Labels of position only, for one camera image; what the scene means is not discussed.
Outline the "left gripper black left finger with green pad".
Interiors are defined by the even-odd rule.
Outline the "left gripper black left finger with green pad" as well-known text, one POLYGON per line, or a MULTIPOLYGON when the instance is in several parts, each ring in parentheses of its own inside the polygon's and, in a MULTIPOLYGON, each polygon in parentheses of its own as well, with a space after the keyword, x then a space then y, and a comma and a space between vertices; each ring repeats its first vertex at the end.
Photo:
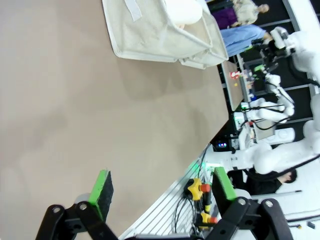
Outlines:
POLYGON ((38 229, 37 240, 74 240, 88 233, 92 240, 116 240, 106 224, 114 187, 111 172, 101 170, 89 194, 80 196, 69 208, 50 205, 38 229))

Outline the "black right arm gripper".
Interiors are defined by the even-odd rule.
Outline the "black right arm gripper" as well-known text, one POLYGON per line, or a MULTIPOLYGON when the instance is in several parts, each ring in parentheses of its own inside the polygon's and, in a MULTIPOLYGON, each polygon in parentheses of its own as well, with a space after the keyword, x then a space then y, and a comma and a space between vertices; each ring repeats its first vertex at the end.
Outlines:
POLYGON ((278 67, 277 47, 274 41, 269 41, 268 43, 263 43, 260 46, 260 55, 262 58, 262 64, 254 68, 254 71, 264 71, 266 69, 269 73, 274 71, 278 67))

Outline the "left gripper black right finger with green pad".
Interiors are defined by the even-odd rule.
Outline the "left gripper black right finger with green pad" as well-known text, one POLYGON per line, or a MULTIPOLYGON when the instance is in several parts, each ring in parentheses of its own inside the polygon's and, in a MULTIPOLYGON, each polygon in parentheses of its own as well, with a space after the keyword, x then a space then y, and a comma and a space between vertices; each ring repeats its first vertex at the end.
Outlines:
POLYGON ((279 202, 269 198, 258 203, 237 197, 223 167, 214 169, 211 189, 221 219, 207 240, 232 240, 239 230, 249 230, 256 240, 293 239, 279 202))

